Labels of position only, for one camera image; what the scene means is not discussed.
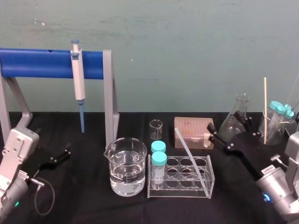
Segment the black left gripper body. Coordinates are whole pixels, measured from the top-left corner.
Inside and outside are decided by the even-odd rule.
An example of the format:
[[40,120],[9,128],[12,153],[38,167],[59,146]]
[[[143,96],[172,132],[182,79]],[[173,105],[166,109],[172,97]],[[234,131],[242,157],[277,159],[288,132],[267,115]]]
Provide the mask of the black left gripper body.
[[42,170],[54,170],[61,161],[53,153],[43,147],[37,147],[35,151],[23,162],[21,171],[26,174],[26,179],[34,178]]

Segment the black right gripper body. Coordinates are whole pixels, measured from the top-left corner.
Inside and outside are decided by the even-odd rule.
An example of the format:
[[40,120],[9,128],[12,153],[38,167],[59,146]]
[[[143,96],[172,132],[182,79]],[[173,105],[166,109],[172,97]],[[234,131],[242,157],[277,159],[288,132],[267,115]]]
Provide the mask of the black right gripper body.
[[271,157],[283,156],[284,141],[276,145],[265,145],[253,133],[240,133],[227,143],[226,154],[239,158],[254,180],[258,181],[266,173],[279,167],[279,163],[272,161]]

